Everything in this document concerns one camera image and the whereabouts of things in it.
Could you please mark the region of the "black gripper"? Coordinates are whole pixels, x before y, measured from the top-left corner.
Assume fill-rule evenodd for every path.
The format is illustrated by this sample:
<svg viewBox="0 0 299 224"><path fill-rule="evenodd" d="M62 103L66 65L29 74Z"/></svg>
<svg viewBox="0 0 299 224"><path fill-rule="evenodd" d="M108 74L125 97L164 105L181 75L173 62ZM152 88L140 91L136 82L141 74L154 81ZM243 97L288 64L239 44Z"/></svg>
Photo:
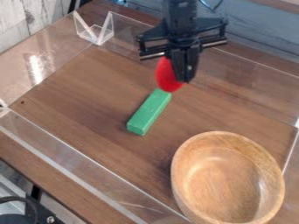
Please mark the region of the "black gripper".
<svg viewBox="0 0 299 224"><path fill-rule="evenodd" d="M200 17L181 24L176 21L169 24L162 19L156 27L136 36L140 59L170 54L176 79L178 82L189 82L196 74L201 49L227 43L227 24L223 18Z"/></svg>

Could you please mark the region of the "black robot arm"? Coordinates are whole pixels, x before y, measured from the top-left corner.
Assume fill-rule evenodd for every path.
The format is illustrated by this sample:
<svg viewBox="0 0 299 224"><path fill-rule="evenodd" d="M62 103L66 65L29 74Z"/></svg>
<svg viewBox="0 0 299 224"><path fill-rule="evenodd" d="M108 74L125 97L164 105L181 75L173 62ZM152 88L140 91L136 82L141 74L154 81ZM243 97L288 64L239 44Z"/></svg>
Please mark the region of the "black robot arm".
<svg viewBox="0 0 299 224"><path fill-rule="evenodd" d="M136 36L140 60L164 56L174 78L188 83L194 75L201 51L227 44L223 17L200 17L198 0L162 0L162 19Z"/></svg>

